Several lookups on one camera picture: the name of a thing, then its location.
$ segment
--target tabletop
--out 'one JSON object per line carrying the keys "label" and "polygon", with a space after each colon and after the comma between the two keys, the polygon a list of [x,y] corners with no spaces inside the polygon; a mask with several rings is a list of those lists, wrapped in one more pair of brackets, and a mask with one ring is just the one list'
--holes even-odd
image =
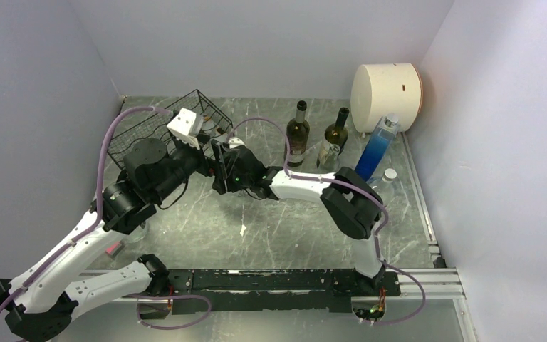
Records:
{"label": "tabletop", "polygon": [[[138,105],[165,107],[178,98],[128,97],[123,110]],[[282,125],[295,115],[299,99],[289,98],[211,98],[234,124],[244,118],[267,117]],[[308,104],[306,120],[311,126],[305,162],[293,168],[314,172],[317,152],[326,127],[335,121],[339,108],[350,107],[349,100],[304,99]],[[119,124],[117,132],[133,126],[147,113],[138,113]],[[349,138],[341,165],[355,166],[368,137],[360,137],[351,117],[347,121]],[[236,134],[255,156],[268,165],[282,165],[284,140],[271,124],[246,123]],[[418,205],[406,140],[398,135],[375,175],[392,167],[395,196],[386,204],[390,223],[380,233],[383,256],[404,268],[433,267],[422,208]],[[105,184],[111,184],[118,168],[108,160]],[[334,224],[321,204],[286,199],[255,200],[244,192],[219,195],[211,188],[213,178],[194,173],[187,192],[173,207],[158,210],[147,222],[144,239],[126,244],[111,259],[98,257],[90,269],[118,269],[142,254],[153,253],[171,269],[305,269],[351,268],[350,238]],[[177,189],[165,204],[177,197]]]}

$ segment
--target robotic arm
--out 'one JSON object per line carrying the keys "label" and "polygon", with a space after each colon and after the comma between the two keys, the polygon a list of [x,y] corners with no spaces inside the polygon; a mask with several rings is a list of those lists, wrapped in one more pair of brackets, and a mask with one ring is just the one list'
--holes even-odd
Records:
{"label": "robotic arm", "polygon": [[[169,155],[158,139],[143,139],[124,157],[125,170],[103,191],[103,219],[98,227],[62,253],[27,289],[23,283],[32,272],[72,238],[95,222],[96,202],[72,231],[44,258],[14,279],[0,279],[0,304],[13,291],[24,292],[6,309],[10,330],[27,341],[47,341],[85,312],[129,294],[158,296],[168,291],[169,271],[153,254],[128,266],[90,279],[74,281],[110,245],[130,234],[156,213],[155,206],[175,191],[191,174],[214,177],[219,194],[251,191],[260,199],[294,198],[321,202],[339,229],[353,242],[355,270],[375,284],[385,273],[374,250],[372,230],[380,210],[358,192],[329,182],[297,180],[281,167],[265,167],[238,138],[229,142],[211,139],[200,130],[202,117],[181,110],[167,125],[176,150]],[[204,156],[212,149],[214,159]],[[292,172],[292,175],[307,175]],[[380,199],[352,169],[312,175],[348,182]]]}

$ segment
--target gray wall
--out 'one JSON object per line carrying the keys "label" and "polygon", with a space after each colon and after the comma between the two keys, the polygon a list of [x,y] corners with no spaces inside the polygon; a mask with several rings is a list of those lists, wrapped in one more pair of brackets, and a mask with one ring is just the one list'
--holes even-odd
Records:
{"label": "gray wall", "polygon": [[[66,0],[0,1],[0,277],[37,262],[80,219],[120,105]],[[0,341],[12,341],[3,319]]]}
{"label": "gray wall", "polygon": [[71,0],[125,95],[349,98],[422,60],[453,0]]}
{"label": "gray wall", "polygon": [[456,1],[410,129],[481,341],[547,341],[547,1]]}

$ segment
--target gray marble surface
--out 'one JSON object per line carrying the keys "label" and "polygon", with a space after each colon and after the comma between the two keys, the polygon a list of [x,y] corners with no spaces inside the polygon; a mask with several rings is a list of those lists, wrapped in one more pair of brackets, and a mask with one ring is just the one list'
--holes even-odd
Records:
{"label": "gray marble surface", "polygon": [[[123,109],[137,105],[165,107],[177,98],[129,97]],[[282,127],[294,116],[298,99],[212,98],[234,124],[244,118],[262,116]],[[317,172],[316,155],[325,128],[348,100],[307,99],[306,120],[311,126],[305,162],[294,170]],[[121,122],[121,132],[145,117],[138,113]],[[349,140],[341,155],[342,165],[355,166],[368,138],[361,138],[349,117]],[[283,138],[265,122],[251,121],[237,136],[264,164],[281,165]],[[404,268],[430,268],[417,197],[410,178],[405,146],[399,138],[391,145],[375,175],[387,167],[398,173],[395,196],[387,203],[390,223],[381,232],[383,255]],[[105,174],[110,184],[118,174],[111,161]],[[156,254],[169,268],[291,269],[353,267],[350,238],[335,226],[321,204],[298,200],[257,201],[245,193],[218,195],[211,189],[213,179],[194,174],[185,196],[171,209],[159,211],[148,220],[147,236],[127,244],[114,258],[105,254],[90,269],[118,269],[141,254]],[[170,200],[177,197],[174,192]]]}

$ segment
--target wire basket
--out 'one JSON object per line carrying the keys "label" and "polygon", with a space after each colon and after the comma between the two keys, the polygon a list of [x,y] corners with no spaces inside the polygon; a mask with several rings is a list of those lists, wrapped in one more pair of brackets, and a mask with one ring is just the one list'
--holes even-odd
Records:
{"label": "wire basket", "polygon": [[[182,108],[202,115],[204,121],[201,133],[209,135],[211,139],[219,138],[231,130],[231,120],[227,115],[223,114],[213,102],[204,96],[200,90],[196,89],[165,107],[165,109],[171,111],[169,115],[151,112],[145,120],[113,137],[110,140],[110,146],[108,146],[108,155],[112,158],[116,166],[124,170],[124,156],[135,143],[145,138],[160,139],[167,145],[169,154],[171,154],[175,150],[174,141],[176,138],[167,128],[167,124],[173,120]],[[209,144],[205,144],[205,146],[203,148],[204,156],[212,159],[213,152],[210,150]]]}

